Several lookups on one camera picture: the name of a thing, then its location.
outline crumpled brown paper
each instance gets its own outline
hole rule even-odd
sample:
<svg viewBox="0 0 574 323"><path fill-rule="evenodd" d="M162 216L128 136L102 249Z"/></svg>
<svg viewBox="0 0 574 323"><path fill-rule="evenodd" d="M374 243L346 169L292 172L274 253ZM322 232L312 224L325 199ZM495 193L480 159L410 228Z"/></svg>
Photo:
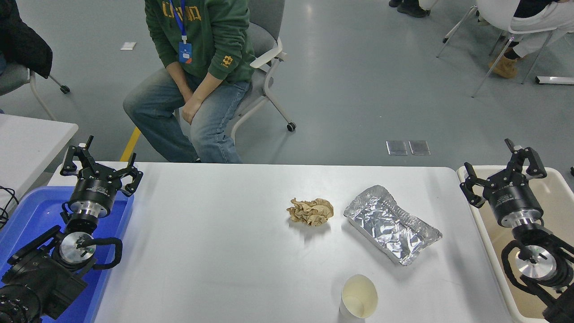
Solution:
<svg viewBox="0 0 574 323"><path fill-rule="evenodd" d="M293 205L287 209L293 222L304 222L307 225L320 226L333 216L333 206L328 200L316 198L311 202L291 200Z"/></svg>

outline brown boot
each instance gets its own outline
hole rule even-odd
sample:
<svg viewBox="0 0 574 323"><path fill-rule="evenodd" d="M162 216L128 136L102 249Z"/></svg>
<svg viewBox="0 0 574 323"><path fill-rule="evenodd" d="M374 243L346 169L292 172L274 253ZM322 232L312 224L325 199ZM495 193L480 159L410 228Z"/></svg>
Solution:
<svg viewBox="0 0 574 323"><path fill-rule="evenodd" d="M491 68L492 65L494 65L494 61L496 61L496 59L494 59L493 61L491 61L488 64L488 67ZM518 73L518 70L516 69L516 67L514 67L514 65L516 64L515 59L508 59L504 56L501 57L500 61L498 62L498 64L496 65L496 67L494 67L494 70L492 70L495 74L502 76L505 79L513 79L516 77L516 74Z"/></svg>

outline hand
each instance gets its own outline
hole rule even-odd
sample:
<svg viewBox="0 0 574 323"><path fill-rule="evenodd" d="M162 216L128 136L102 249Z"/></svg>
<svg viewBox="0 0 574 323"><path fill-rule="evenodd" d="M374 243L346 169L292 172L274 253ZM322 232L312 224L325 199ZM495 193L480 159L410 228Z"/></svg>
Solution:
<svg viewBox="0 0 574 323"><path fill-rule="evenodd" d="M189 100L187 100L185 105L181 108L181 116L183 117L183 120L191 124L193 117L195 116L197 111L199 111L199 108L201 107L202 103L203 103L202 100L199 100L193 96Z"/></svg>

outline aluminum foil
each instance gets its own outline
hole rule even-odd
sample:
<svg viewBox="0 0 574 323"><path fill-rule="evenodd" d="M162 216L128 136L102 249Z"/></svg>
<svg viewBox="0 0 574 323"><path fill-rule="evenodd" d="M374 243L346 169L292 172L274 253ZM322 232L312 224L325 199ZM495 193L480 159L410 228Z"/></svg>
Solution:
<svg viewBox="0 0 574 323"><path fill-rule="evenodd" d="M351 224L395 263L410 265L443 234L400 208L386 188L375 185L345 209Z"/></svg>

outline yellow floor line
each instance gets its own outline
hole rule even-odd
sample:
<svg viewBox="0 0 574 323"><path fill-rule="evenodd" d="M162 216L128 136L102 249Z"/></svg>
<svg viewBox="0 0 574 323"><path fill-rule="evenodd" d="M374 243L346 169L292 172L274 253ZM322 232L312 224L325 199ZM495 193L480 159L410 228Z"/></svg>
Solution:
<svg viewBox="0 0 574 323"><path fill-rule="evenodd" d="M138 127L135 127L134 132L131 133L130 140L127 142L126 149L123 150L122 157L119 158L120 162L127 162L130 159L131 153L134 151L135 144L138 142L140 135L141 132Z"/></svg>

